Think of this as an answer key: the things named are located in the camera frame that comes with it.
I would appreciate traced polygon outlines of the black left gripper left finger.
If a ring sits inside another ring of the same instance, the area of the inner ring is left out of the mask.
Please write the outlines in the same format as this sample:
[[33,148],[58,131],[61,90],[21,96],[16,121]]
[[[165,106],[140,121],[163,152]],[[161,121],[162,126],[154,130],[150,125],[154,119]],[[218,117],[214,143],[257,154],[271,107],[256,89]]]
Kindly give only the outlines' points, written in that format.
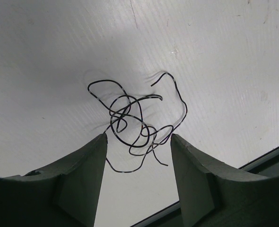
[[92,227],[107,135],[27,173],[0,178],[0,227]]

